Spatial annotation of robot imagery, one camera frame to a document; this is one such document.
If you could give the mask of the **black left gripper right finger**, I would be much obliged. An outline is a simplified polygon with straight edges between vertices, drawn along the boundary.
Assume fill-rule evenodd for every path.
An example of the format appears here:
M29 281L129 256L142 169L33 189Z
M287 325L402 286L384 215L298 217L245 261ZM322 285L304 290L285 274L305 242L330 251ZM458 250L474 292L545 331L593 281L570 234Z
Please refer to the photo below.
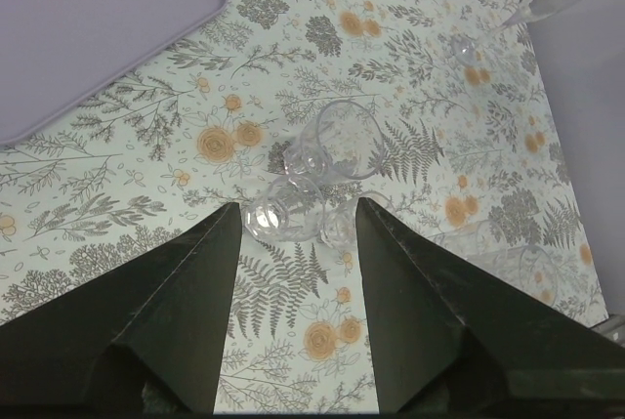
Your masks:
M624 351L362 198L357 253L384 414L620 414Z

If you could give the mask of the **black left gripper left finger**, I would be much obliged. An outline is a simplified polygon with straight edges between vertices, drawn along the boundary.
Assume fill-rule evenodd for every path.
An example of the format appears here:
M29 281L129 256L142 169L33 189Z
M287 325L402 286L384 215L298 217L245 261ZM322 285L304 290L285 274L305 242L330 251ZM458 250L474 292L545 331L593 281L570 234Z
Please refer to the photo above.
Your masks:
M1 410L139 413L146 384L214 409L242 236L229 203L1 328Z

